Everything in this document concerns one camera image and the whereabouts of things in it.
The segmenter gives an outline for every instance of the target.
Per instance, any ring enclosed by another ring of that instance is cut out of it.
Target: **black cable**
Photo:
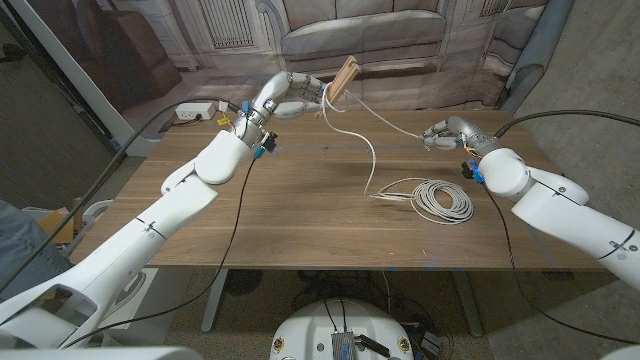
[[[635,342],[635,341],[631,341],[631,340],[625,340],[625,339],[619,339],[613,336],[608,336],[608,335],[602,335],[602,334],[598,334],[589,330],[584,330],[581,329],[579,327],[575,327],[573,325],[567,324],[565,322],[562,322],[554,317],[552,317],[551,315],[547,314],[546,312],[544,312],[542,309],[540,309],[539,307],[537,307],[535,304],[533,304],[533,302],[531,302],[531,300],[529,300],[529,298],[525,295],[524,291],[522,290],[522,287],[520,286],[520,282],[518,281],[518,276],[516,275],[516,265],[515,262],[513,261],[513,252],[511,250],[511,238],[509,237],[509,229],[507,229],[507,222],[504,219],[504,215],[502,215],[502,210],[500,210],[500,207],[498,206],[498,203],[496,203],[496,200],[493,198],[493,195],[491,195],[491,192],[489,191],[489,189],[487,188],[486,185],[483,184],[484,190],[487,192],[487,194],[489,195],[489,198],[491,198],[491,201],[493,202],[493,205],[496,206],[496,209],[498,209],[498,213],[500,214],[500,219],[502,219],[502,225],[504,225],[504,233],[507,237],[507,246],[509,248],[509,258],[511,260],[511,270],[513,271],[513,277],[516,280],[516,285],[518,286],[518,290],[520,291],[520,295],[522,295],[522,297],[529,303],[529,305],[534,308],[536,311],[538,311],[540,314],[544,315],[547,319],[560,324],[562,326],[568,327],[569,329],[573,329],[575,331],[579,331],[581,333],[587,334],[587,335],[591,335],[591,336],[595,336],[595,337],[599,337],[602,339],[606,339],[606,340],[611,340],[611,341],[617,341],[617,342],[621,342],[624,344],[630,344],[630,345],[640,345],[640,343]]]
[[[327,309],[327,315],[329,315],[329,320],[331,320],[331,323],[333,324],[333,330],[335,330],[335,332],[338,332],[338,327],[336,326],[336,323],[333,321],[333,318],[331,317],[331,313],[329,312],[329,306],[327,306],[327,299],[322,299],[322,301],[324,301],[324,308]]]
[[[409,340],[413,343],[413,345],[415,345],[415,348],[418,349],[418,351],[420,351],[420,353],[422,354],[422,358],[425,360],[429,360],[429,358],[427,357],[427,354],[424,353],[424,351],[422,351],[422,346],[420,346],[414,339],[413,336],[407,334],[407,336],[409,337]]]
[[[605,111],[595,111],[595,110],[555,110],[555,111],[539,112],[539,113],[525,115],[525,116],[513,119],[507,125],[505,125],[502,128],[500,128],[500,130],[496,131],[496,133],[493,136],[495,136],[497,138],[501,138],[507,131],[509,131],[509,129],[511,129],[511,127],[513,127],[514,125],[519,124],[519,123],[521,123],[523,121],[536,119],[536,118],[541,118],[541,117],[546,117],[546,116],[556,116],[556,115],[590,115],[590,116],[599,116],[599,117],[608,118],[608,119],[611,119],[611,120],[621,121],[623,123],[627,123],[627,124],[631,124],[631,125],[635,125],[635,126],[640,126],[640,120],[633,119],[633,118],[626,117],[626,116],[622,116],[622,115],[608,113],[608,112],[605,112]]]
[[[110,329],[114,326],[120,326],[123,324],[128,324],[128,323],[132,323],[132,322],[136,322],[136,321],[141,321],[141,320],[146,320],[146,319],[150,319],[156,316],[161,316],[164,314],[168,314],[170,312],[176,311],[182,307],[185,307],[189,304],[191,304],[192,302],[196,301],[197,299],[199,299],[202,295],[204,295],[205,293],[207,293],[207,291],[209,289],[211,289],[211,286],[213,286],[213,283],[216,281],[216,279],[218,278],[218,275],[220,274],[220,271],[222,270],[222,265],[224,264],[224,260],[227,258],[227,254],[229,254],[229,250],[231,249],[231,243],[233,243],[233,238],[236,235],[236,231],[238,230],[238,222],[240,220],[240,210],[242,209],[242,197],[244,195],[244,189],[247,186],[247,180],[249,180],[249,174],[251,173],[251,169],[253,168],[253,164],[256,162],[256,159],[253,158],[253,160],[251,161],[251,165],[249,165],[249,170],[247,170],[247,175],[244,178],[244,183],[242,184],[242,190],[240,190],[240,201],[238,202],[238,214],[236,215],[236,223],[233,226],[233,232],[231,233],[231,238],[229,239],[229,244],[227,245],[227,250],[225,250],[224,255],[222,256],[222,260],[220,261],[220,265],[218,266],[218,269],[216,270],[216,274],[213,276],[213,280],[211,280],[211,282],[209,283],[209,285],[207,285],[204,290],[202,290],[201,293],[199,293],[198,295],[196,295],[194,298],[185,301],[184,303],[174,306],[169,310],[165,310],[165,311],[161,311],[161,312],[157,312],[155,314],[151,314],[151,315],[146,315],[146,316],[140,316],[137,318],[133,318],[130,320],[124,320],[124,321],[120,321],[111,325],[107,325],[107,326],[103,326],[99,329],[96,329],[86,335],[83,335],[77,339],[75,339],[74,341],[70,342],[69,344],[65,345],[63,348],[68,348],[88,337],[91,337],[99,332],[102,332],[104,330]]]
[[[344,332],[347,332],[347,313],[344,311],[344,301],[342,301],[342,297],[339,297],[340,303],[342,304],[342,319],[344,320]]]
[[[213,115],[211,116],[211,118],[213,118],[216,115],[217,112],[218,112],[218,110],[215,110]],[[200,120],[202,120],[202,115],[201,114],[197,114],[196,117],[191,119],[191,120],[177,121],[177,122],[174,122],[173,124],[171,124],[171,126],[176,126],[176,127],[193,126],[193,125],[199,123]]]
[[[38,254],[40,252],[42,252],[42,250],[44,250],[44,248],[47,246],[47,244],[49,242],[51,242],[51,240],[56,235],[58,235],[60,230],[62,230],[62,228],[69,222],[69,220],[71,220],[73,218],[73,216],[78,212],[78,210],[80,210],[80,208],[82,206],[84,206],[87,203],[87,201],[89,201],[89,199],[98,191],[100,186],[102,186],[102,184],[111,175],[111,172],[112,172],[114,166],[118,163],[118,161],[124,155],[124,153],[127,151],[129,146],[131,146],[131,144],[135,141],[135,139],[138,138],[138,136],[142,133],[142,131],[144,131],[144,129],[146,129],[153,122],[153,120],[155,120],[162,113],[164,113],[165,111],[171,109],[174,106],[177,106],[177,105],[180,105],[180,104],[183,104],[183,103],[186,103],[186,102],[194,102],[194,101],[226,101],[226,102],[228,102],[227,100],[219,98],[219,97],[210,97],[210,96],[193,97],[193,98],[189,98],[189,99],[185,99],[185,100],[180,100],[180,101],[174,102],[173,104],[169,104],[169,105],[163,107],[162,109],[158,110],[158,112],[156,112],[149,119],[147,119],[147,121],[145,121],[145,123],[140,127],[140,129],[138,129],[135,133],[133,133],[133,135],[131,135],[127,139],[127,141],[124,144],[122,144],[122,147],[113,156],[113,158],[111,159],[111,161],[109,162],[107,167],[102,171],[100,176],[98,176],[96,181],[94,181],[94,183],[91,184],[91,187],[89,188],[89,190],[87,190],[86,194],[84,194],[84,196],[80,199],[80,202],[78,202],[78,204],[76,204],[76,206],[74,206],[73,209],[71,209],[71,211],[69,211],[69,213],[64,217],[64,219],[62,219],[62,221],[60,221],[60,223],[47,236],[47,238],[44,239],[42,241],[42,243],[40,243],[40,245],[38,245],[38,247],[35,248],[31,252],[31,254],[29,254],[29,257],[27,257],[20,264],[20,266],[18,266],[16,268],[16,270],[14,270],[6,280],[4,280],[4,282],[0,286],[0,293],[2,293],[7,288],[7,286],[9,286],[9,284],[11,284],[11,282],[13,280],[15,280],[16,277],[18,277],[18,275],[22,272],[22,270],[24,270],[27,267],[27,265],[29,265],[29,263],[31,263],[31,261],[33,261],[33,259],[35,259],[35,257],[38,256]],[[237,105],[233,105],[231,103],[229,103],[229,108],[231,108],[232,110],[234,108],[239,110]]]
[[[455,343],[453,342],[453,333],[451,332],[451,329],[449,329],[447,325],[442,325],[442,326],[444,326],[444,328],[447,329],[447,331],[451,335],[451,337],[447,335],[447,339],[449,340],[449,346],[451,347],[451,349],[449,350],[449,357],[447,359],[451,360],[451,358],[453,357],[453,350],[455,349]]]

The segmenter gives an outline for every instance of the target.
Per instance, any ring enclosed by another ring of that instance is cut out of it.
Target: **robotic arm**
[[[534,228],[567,242],[640,290],[640,234],[588,206],[587,192],[573,181],[525,165],[513,150],[465,119],[452,116],[422,134],[425,146],[464,147],[481,158],[466,162],[473,177],[513,203],[512,212]]]
[[[1,304],[0,333],[37,348],[60,348],[98,328],[120,290],[166,240],[215,201],[213,187],[229,181],[252,155],[259,158],[265,150],[273,151],[277,136],[264,128],[271,116],[289,119],[317,111],[324,86],[304,74],[273,76],[239,112],[235,131],[220,131],[195,159],[171,174],[158,201],[72,269]],[[282,103],[287,96],[314,103]],[[43,296],[59,289],[71,297],[59,309],[45,309]]]

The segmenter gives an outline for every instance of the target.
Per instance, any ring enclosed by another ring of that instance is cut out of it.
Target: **radiator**
[[[213,46],[217,49],[253,46],[244,0],[200,0]]]
[[[480,17],[503,12],[510,2],[511,0],[485,0],[482,11],[480,12]]]

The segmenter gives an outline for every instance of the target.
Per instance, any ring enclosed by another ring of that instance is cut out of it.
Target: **wire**
[[[157,316],[161,316],[161,315],[165,315],[168,314],[170,312],[176,311],[182,307],[185,307],[189,304],[191,304],[192,302],[196,301],[197,299],[199,299],[200,297],[202,297],[202,295],[206,294],[207,291],[209,291],[209,289],[211,289],[211,286],[213,286],[213,283],[215,283],[216,279],[218,278],[218,275],[220,274],[220,271],[222,270],[222,265],[224,264],[225,259],[227,258],[227,255],[229,254],[229,250],[231,249],[231,243],[233,243],[233,238],[236,235],[236,231],[238,230],[238,222],[240,220],[240,210],[242,209],[242,198],[244,196],[244,189],[247,186],[247,180],[249,180],[249,174],[251,173],[251,169],[253,168],[253,164],[255,164],[256,162],[256,158],[253,158],[253,160],[251,161],[251,164],[249,165],[249,169],[247,170],[247,175],[244,178],[244,183],[242,184],[242,190],[240,190],[240,201],[238,202],[238,213],[236,215],[236,222],[235,225],[233,226],[233,232],[231,233],[231,238],[229,239],[229,244],[227,245],[227,249],[224,252],[224,255],[222,256],[222,260],[220,260],[220,265],[218,265],[218,269],[216,270],[216,274],[213,276],[213,279],[211,280],[211,282],[204,288],[204,290],[202,290],[202,292],[200,292],[198,295],[196,295],[194,298],[187,300],[185,302],[183,302],[180,305],[174,306],[171,309],[165,310],[165,311],[161,311],[161,312],[157,312],[151,315],[146,315],[146,316],[140,316],[137,318],[133,318],[130,320],[124,320],[124,321],[120,321],[117,323],[113,323],[111,325],[107,325],[107,326],[103,326],[101,328],[98,328],[90,333],[87,333],[86,335],[83,335],[77,339],[75,339],[74,341],[70,342],[69,344],[65,345],[63,348],[68,348],[73,346],[74,344],[88,338],[91,337],[99,332],[105,331],[107,329],[110,329],[112,327],[115,326],[120,326],[123,324],[128,324],[128,323],[132,323],[132,322],[137,322],[137,321],[141,321],[141,320],[146,320],[146,319],[150,319],[153,317],[157,317]]]
[[[369,189],[369,184],[371,183],[371,179],[373,178],[373,173],[376,171],[376,151],[373,149],[373,145],[366,137],[351,131],[340,130],[334,127],[333,125],[331,125],[331,123],[329,122],[329,118],[327,117],[327,106],[329,106],[331,109],[333,109],[336,112],[342,113],[346,111],[346,110],[336,109],[333,105],[331,105],[331,103],[329,102],[329,99],[327,99],[327,92],[329,91],[329,87],[331,86],[331,84],[332,83],[328,83],[327,86],[325,86],[324,91],[322,92],[322,116],[324,117],[324,121],[327,123],[327,125],[329,125],[329,127],[334,131],[339,132],[341,134],[359,137],[360,139],[364,140],[367,143],[367,145],[369,145],[369,148],[371,149],[371,156],[373,156],[373,164],[371,165],[371,174],[369,174],[367,185],[365,185],[364,187],[364,196],[367,196],[367,190]]]
[[[173,124],[171,124],[171,126],[178,126],[178,127],[193,126],[193,125],[196,125],[197,123],[199,123],[201,120],[202,120],[202,115],[201,114],[197,114],[196,117],[191,119],[191,120],[182,121],[182,122],[174,122]]]
[[[15,280],[16,277],[18,277],[18,275],[22,272],[22,270],[24,270],[27,267],[27,265],[29,265],[29,263],[31,263],[31,261],[33,261],[33,259],[35,259],[35,257],[38,256],[38,254],[40,252],[42,252],[42,250],[44,250],[44,248],[47,246],[47,244],[49,242],[51,242],[51,240],[56,235],[58,235],[60,230],[62,230],[62,228],[69,222],[69,220],[73,219],[73,216],[80,210],[80,208],[82,206],[84,206],[89,201],[89,199],[91,199],[91,197],[98,191],[98,188],[100,188],[100,186],[102,186],[102,184],[111,175],[112,170],[114,169],[115,165],[118,163],[120,158],[125,154],[125,152],[129,148],[129,146],[131,146],[131,144],[138,138],[138,136],[142,133],[142,131],[144,131],[144,129],[146,129],[149,125],[151,125],[151,123],[158,116],[162,115],[162,113],[164,113],[165,111],[173,108],[174,106],[178,106],[178,105],[186,103],[186,102],[194,102],[194,101],[227,101],[227,100],[224,100],[224,99],[219,98],[219,97],[210,97],[210,96],[192,97],[192,98],[189,98],[189,99],[180,100],[180,101],[174,102],[172,104],[169,104],[169,105],[163,107],[162,109],[158,110],[158,112],[156,112],[149,119],[147,119],[147,121],[145,121],[145,123],[136,132],[134,132],[127,139],[127,141],[125,141],[124,144],[122,144],[122,147],[118,150],[118,152],[116,152],[116,154],[113,156],[113,158],[111,159],[109,164],[105,167],[105,169],[102,171],[100,176],[98,176],[98,178],[93,182],[93,184],[91,184],[91,186],[89,187],[89,190],[87,190],[87,192],[84,194],[84,196],[82,196],[82,198],[76,204],[76,206],[74,206],[73,209],[71,209],[71,211],[69,211],[69,213],[67,213],[67,215],[64,217],[64,219],[62,219],[62,221],[60,221],[60,223],[53,229],[53,231],[46,237],[46,239],[44,239],[42,241],[42,243],[40,243],[40,245],[38,245],[38,247],[35,248],[29,254],[29,256],[20,264],[20,266],[18,266],[16,268],[16,270],[14,270],[14,272],[11,273],[11,275],[9,275],[9,277],[7,277],[7,279],[4,280],[4,282],[2,282],[2,285],[0,286],[0,293],[2,293],[7,288],[7,286],[9,286],[9,284],[13,280]],[[237,105],[233,105],[233,107],[235,107],[238,110],[240,110],[240,108],[238,108]]]
[[[511,249],[511,238],[509,237],[509,229],[507,228],[507,222],[504,219],[504,215],[502,214],[502,210],[500,210],[500,207],[498,206],[498,203],[493,198],[493,195],[491,195],[491,192],[489,191],[487,186],[483,184],[483,187],[484,187],[484,190],[489,195],[489,198],[491,198],[491,201],[493,202],[493,205],[495,205],[496,209],[498,209],[498,214],[500,214],[500,219],[502,220],[502,225],[504,226],[504,233],[505,233],[506,238],[507,238],[507,246],[509,248],[509,259],[511,260],[511,270],[513,271],[513,278],[516,281],[516,285],[518,286],[518,290],[520,291],[520,295],[522,295],[522,297],[529,303],[529,305],[532,308],[534,308],[536,311],[538,311],[540,314],[544,315],[544,317],[546,317],[547,319],[549,319],[549,320],[551,320],[551,321],[553,321],[553,322],[555,322],[557,324],[560,324],[562,326],[568,327],[569,329],[573,329],[573,330],[579,331],[579,332],[581,332],[583,334],[599,337],[599,338],[606,339],[606,340],[617,341],[617,342],[620,342],[620,343],[630,344],[630,345],[640,345],[640,343],[635,342],[635,341],[620,339],[620,338],[616,338],[616,337],[608,336],[608,335],[602,335],[602,334],[598,334],[598,333],[595,333],[595,332],[592,332],[592,331],[589,331],[589,330],[584,330],[584,329],[581,329],[579,327],[567,324],[567,323],[565,323],[563,321],[560,321],[560,320],[552,317],[551,315],[547,314],[542,309],[537,307],[533,302],[531,302],[531,300],[529,300],[529,298],[525,295],[524,290],[522,290],[522,286],[520,286],[520,282],[518,281],[518,276],[516,275],[516,265],[515,265],[515,262],[513,260],[513,251]]]
[[[418,351],[420,351],[420,353],[422,354],[422,358],[425,360],[428,360],[429,358],[427,357],[427,354],[424,353],[424,351],[422,351],[422,346],[418,345],[418,343],[413,339],[413,336],[407,334],[407,336],[409,337],[409,340],[411,340],[411,342],[413,343],[413,345],[416,346],[416,349],[418,349]]]
[[[422,181],[410,193],[389,192],[389,188],[405,182],[405,181]],[[436,199],[436,191],[442,191],[453,200],[450,208],[446,209]],[[473,216],[473,203],[469,195],[464,189],[456,184],[444,180],[431,180],[425,178],[406,178],[392,182],[391,184],[378,190],[376,194],[369,195],[371,198],[391,200],[391,201],[410,201],[413,210],[422,218],[441,225],[459,224],[465,222]],[[441,218],[443,221],[434,220],[424,215],[419,209],[433,216]]]
[[[607,118],[607,119],[616,120],[616,121],[620,121],[620,122],[623,122],[623,123],[635,125],[635,126],[640,126],[640,120],[633,119],[633,118],[626,117],[626,116],[622,116],[622,115],[608,113],[608,112],[605,112],[605,111],[595,111],[595,110],[555,110],[555,111],[539,112],[539,113],[535,113],[535,114],[525,115],[525,116],[519,117],[517,119],[513,119],[507,125],[505,125],[502,128],[500,128],[500,130],[496,131],[496,133],[493,136],[495,136],[497,138],[501,138],[514,125],[519,124],[519,123],[521,123],[523,121],[536,119],[536,118],[541,118],[541,117],[546,117],[546,116],[556,116],[556,115],[590,115],[590,116],[598,116],[598,117],[603,117],[603,118]]]
[[[387,312],[391,315],[391,291],[389,291],[389,282],[387,281],[387,275],[382,270],[382,278],[384,279],[384,284],[387,286]]]
[[[369,112],[370,112],[370,113],[372,113],[373,115],[375,115],[378,119],[382,120],[382,121],[383,121],[384,123],[386,123],[387,125],[391,126],[392,128],[394,128],[394,129],[398,130],[399,132],[401,132],[401,133],[403,133],[403,134],[406,134],[406,135],[412,136],[412,137],[414,137],[414,138],[416,138],[416,139],[419,139],[419,138],[420,138],[420,136],[418,136],[418,135],[416,135],[416,134],[413,134],[413,133],[410,133],[410,132],[408,132],[408,131],[402,130],[401,128],[399,128],[399,127],[397,127],[397,126],[393,125],[392,123],[390,123],[387,119],[383,118],[383,117],[382,117],[382,116],[380,116],[378,113],[376,113],[375,111],[371,110],[371,108],[370,108],[370,107],[368,107],[368,106],[367,106],[367,104],[365,104],[365,103],[364,103],[364,101],[360,100],[360,99],[359,99],[357,96],[355,96],[351,91],[349,91],[349,90],[345,90],[344,92],[345,92],[345,94],[347,94],[347,95],[349,95],[349,96],[353,97],[354,99],[356,99],[356,101],[358,101],[362,106],[364,106],[364,108],[365,108],[365,109],[369,110]]]
[[[453,342],[453,333],[451,332],[451,329],[449,329],[449,327],[447,325],[442,325],[442,327],[444,327],[445,329],[447,329],[447,332],[449,332],[449,335],[451,335],[451,337],[449,337],[449,335],[447,336],[447,340],[449,340],[449,346],[451,347],[451,349],[449,349],[449,357],[447,358],[448,360],[451,360],[451,358],[453,357],[453,350],[455,349],[455,343]]]
[[[336,326],[336,323],[333,321],[333,318],[331,317],[331,313],[329,312],[329,306],[327,306],[327,298],[322,299],[324,301],[324,308],[327,309],[327,315],[329,315],[329,320],[331,320],[331,323],[333,324],[333,330],[335,332],[338,332],[338,327]]]
[[[342,301],[342,297],[339,297],[340,304],[342,304],[342,319],[344,320],[344,332],[347,332],[347,312],[344,310],[344,301]]]

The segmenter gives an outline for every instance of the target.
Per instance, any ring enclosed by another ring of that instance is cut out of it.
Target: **wooden table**
[[[460,115],[488,133],[511,119],[498,111],[386,111],[397,126],[422,133],[450,115]],[[369,193],[407,177],[447,180],[464,187],[473,201],[473,219],[438,225],[420,218],[408,203],[363,196],[371,154],[355,137],[338,134],[322,119],[307,115],[271,120],[279,148],[265,154],[250,175],[238,232],[225,261],[245,269],[507,270],[511,268],[498,213],[482,186],[460,174],[464,151],[426,151],[371,114],[330,114],[342,129],[362,133],[374,144],[378,162]],[[194,158],[220,131],[216,121],[172,128],[142,164],[72,256],[78,262],[160,197],[164,179]],[[528,165],[559,172],[532,139],[513,128],[501,144]],[[217,201],[173,236],[152,266],[219,265],[229,241],[240,187],[248,164],[216,187]],[[416,183],[399,187],[410,191]],[[598,263],[542,233],[531,235],[498,199],[511,234],[519,269],[601,269]]]

